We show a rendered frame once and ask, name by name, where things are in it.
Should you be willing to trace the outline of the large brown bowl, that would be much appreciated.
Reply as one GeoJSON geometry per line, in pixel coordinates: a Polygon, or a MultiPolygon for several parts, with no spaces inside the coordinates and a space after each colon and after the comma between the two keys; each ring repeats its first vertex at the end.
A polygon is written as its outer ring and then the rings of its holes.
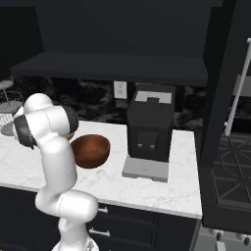
{"type": "Polygon", "coordinates": [[[102,166],[110,155],[110,141],[99,134],[80,136],[71,145],[75,163],[84,169],[95,169],[102,166]]]}

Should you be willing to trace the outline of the black cabinet door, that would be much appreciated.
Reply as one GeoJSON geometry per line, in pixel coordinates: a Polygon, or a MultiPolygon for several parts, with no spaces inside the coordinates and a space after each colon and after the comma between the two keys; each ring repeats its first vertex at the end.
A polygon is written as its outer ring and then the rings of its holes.
{"type": "Polygon", "coordinates": [[[251,0],[223,0],[211,11],[203,60],[208,71],[199,166],[212,169],[235,82],[246,54],[251,0]]]}

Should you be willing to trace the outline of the black coffee machine grey base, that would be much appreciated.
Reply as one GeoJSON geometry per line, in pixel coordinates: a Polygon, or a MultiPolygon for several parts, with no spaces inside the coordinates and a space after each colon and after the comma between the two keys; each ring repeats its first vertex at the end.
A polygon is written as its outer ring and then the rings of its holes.
{"type": "Polygon", "coordinates": [[[175,118],[174,86],[138,84],[126,112],[124,177],[167,182],[175,118]]]}

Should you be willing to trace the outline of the black drawer front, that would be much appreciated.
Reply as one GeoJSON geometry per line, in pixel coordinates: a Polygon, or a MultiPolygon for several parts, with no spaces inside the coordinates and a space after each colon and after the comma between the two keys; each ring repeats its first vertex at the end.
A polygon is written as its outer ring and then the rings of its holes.
{"type": "Polygon", "coordinates": [[[98,208],[104,207],[108,208],[109,213],[105,214],[98,212],[99,216],[110,216],[120,220],[141,223],[150,226],[155,226],[158,221],[158,216],[154,212],[103,203],[100,203],[98,208]]]}
{"type": "Polygon", "coordinates": [[[147,250],[155,250],[155,234],[154,231],[147,226],[132,225],[126,223],[92,223],[88,226],[88,230],[94,228],[98,231],[109,231],[111,236],[93,234],[96,236],[106,237],[108,240],[117,244],[129,244],[133,248],[143,248],[147,250]]]}

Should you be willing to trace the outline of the black base cupboard panel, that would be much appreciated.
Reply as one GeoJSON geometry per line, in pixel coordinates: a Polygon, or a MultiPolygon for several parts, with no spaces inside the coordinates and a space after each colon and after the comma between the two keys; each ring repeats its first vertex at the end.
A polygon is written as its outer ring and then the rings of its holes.
{"type": "Polygon", "coordinates": [[[200,221],[160,214],[156,233],[158,251],[192,251],[200,221]]]}

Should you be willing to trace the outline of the black stove with grates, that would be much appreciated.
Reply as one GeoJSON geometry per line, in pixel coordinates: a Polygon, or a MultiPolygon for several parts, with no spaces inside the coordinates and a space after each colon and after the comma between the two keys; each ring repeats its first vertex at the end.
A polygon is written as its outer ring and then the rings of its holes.
{"type": "Polygon", "coordinates": [[[213,166],[198,172],[203,227],[218,240],[232,232],[251,246],[251,135],[223,134],[213,166]]]}

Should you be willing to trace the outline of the black base cupboard door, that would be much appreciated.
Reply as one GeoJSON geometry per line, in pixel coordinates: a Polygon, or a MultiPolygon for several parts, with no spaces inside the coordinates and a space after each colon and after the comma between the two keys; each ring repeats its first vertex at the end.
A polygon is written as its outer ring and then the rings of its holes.
{"type": "Polygon", "coordinates": [[[51,251],[58,219],[35,208],[35,192],[0,186],[0,251],[51,251]]]}

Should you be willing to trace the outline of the white wall socket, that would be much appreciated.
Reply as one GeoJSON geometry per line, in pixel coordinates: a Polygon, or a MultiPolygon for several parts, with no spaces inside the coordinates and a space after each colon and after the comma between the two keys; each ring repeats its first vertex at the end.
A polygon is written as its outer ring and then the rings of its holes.
{"type": "Polygon", "coordinates": [[[126,82],[125,81],[115,81],[114,82],[114,96],[117,99],[126,99],[127,98],[126,82]]]}

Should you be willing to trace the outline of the black open wall cabinet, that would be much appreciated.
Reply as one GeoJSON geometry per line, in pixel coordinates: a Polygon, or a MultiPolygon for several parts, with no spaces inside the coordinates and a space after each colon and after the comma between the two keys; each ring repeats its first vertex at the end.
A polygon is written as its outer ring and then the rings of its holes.
{"type": "Polygon", "coordinates": [[[17,75],[204,86],[209,0],[32,0],[44,51],[17,75]]]}

